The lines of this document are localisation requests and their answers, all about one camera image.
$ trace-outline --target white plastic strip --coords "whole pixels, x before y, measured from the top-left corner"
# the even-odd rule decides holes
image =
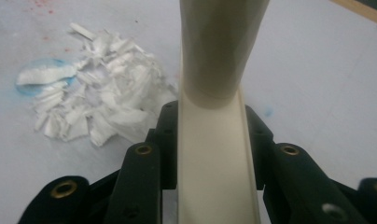
[[[206,108],[181,91],[178,117],[178,223],[260,223],[241,92]]]
[[[81,35],[87,37],[87,38],[90,39],[90,40],[93,40],[93,39],[95,39],[95,37],[96,37],[96,35],[95,35],[94,33],[92,33],[91,31],[87,30],[86,28],[80,26],[80,25],[77,24],[77,23],[73,23],[73,22],[70,23],[70,27],[71,27],[74,31],[76,31],[76,32],[78,32],[79,34],[81,34]]]

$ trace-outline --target white tube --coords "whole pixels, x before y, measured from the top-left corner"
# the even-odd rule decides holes
[[[180,0],[188,96],[229,99],[238,89],[269,0]]]

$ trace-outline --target wooden edge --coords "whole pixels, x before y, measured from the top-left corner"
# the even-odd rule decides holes
[[[372,7],[368,7],[355,0],[331,0],[331,1],[342,7],[348,8],[351,11],[354,11],[355,13],[361,16],[364,16],[371,21],[377,22],[377,10]]]

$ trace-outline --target work surface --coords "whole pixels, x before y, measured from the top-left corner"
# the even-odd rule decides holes
[[[179,75],[177,0],[0,0],[0,223],[17,222],[55,178],[82,175],[93,183],[118,170],[131,145],[121,137],[104,147],[87,137],[64,143],[34,132],[32,98],[14,82],[34,60],[77,59],[81,42],[68,34],[70,22],[132,37],[170,80]],[[329,1],[272,0],[243,88],[275,142],[303,147],[350,187],[377,176],[376,23]],[[175,223],[175,194],[165,199],[164,223]],[[264,208],[261,219],[268,222]]]

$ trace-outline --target blue stain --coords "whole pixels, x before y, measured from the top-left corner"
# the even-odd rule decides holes
[[[265,109],[264,116],[265,116],[266,118],[269,118],[269,117],[272,116],[272,114],[273,114],[273,109],[272,109],[271,107],[268,107],[268,106],[267,106],[267,108]]]
[[[59,59],[40,59],[40,60],[33,61],[33,62],[27,64],[26,66],[24,66],[21,69],[20,73],[25,71],[25,70],[36,69],[38,67],[45,67],[46,66],[46,67],[52,68],[52,67],[64,67],[64,66],[68,66],[68,65],[71,65],[71,64],[66,62],[66,61],[59,60]],[[67,85],[70,86],[70,84],[72,84],[74,79],[75,79],[75,77],[67,77],[67,78],[64,78],[64,79],[61,79],[61,80],[64,80],[67,83]],[[23,95],[36,96],[40,92],[42,92],[45,87],[47,87],[49,85],[50,84],[21,85],[20,86],[20,85],[16,84],[15,87],[16,87],[16,90]]]

